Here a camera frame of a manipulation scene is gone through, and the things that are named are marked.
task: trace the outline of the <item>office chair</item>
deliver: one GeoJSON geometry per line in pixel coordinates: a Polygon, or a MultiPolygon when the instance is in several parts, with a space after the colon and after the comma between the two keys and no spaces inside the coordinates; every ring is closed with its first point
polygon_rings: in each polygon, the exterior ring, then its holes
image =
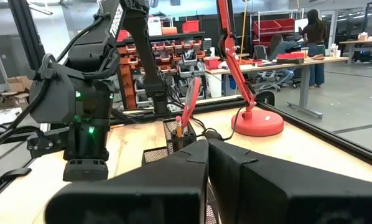
{"type": "MultiPolygon", "coordinates": [[[[267,60],[265,46],[254,46],[254,58],[259,60],[267,60]]],[[[257,91],[267,90],[268,88],[274,88],[276,91],[281,91],[280,86],[276,83],[277,78],[281,75],[281,73],[276,73],[276,70],[271,72],[258,72],[260,82],[253,86],[257,87],[257,91]]]]}

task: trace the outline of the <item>woman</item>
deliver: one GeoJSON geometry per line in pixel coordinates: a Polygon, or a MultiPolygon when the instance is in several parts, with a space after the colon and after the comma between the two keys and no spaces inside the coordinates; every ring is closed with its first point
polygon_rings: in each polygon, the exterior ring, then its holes
{"type": "MultiPolygon", "coordinates": [[[[298,43],[294,41],[283,41],[283,36],[281,34],[274,34],[271,43],[269,44],[269,50],[271,55],[269,59],[274,60],[279,54],[284,54],[287,50],[293,47],[297,47],[298,43]]],[[[283,81],[281,83],[282,87],[287,87],[289,84],[287,82],[292,79],[294,73],[288,69],[282,69],[279,72],[283,74],[283,81]]]]}
{"type": "MultiPolygon", "coordinates": [[[[307,14],[308,25],[302,30],[299,28],[299,34],[307,36],[307,46],[309,48],[308,55],[325,55],[325,47],[323,40],[327,36],[327,27],[324,22],[319,19],[317,10],[312,9],[307,14]]],[[[315,86],[320,87],[324,83],[324,64],[310,66],[309,88],[314,89],[315,86]]]]}

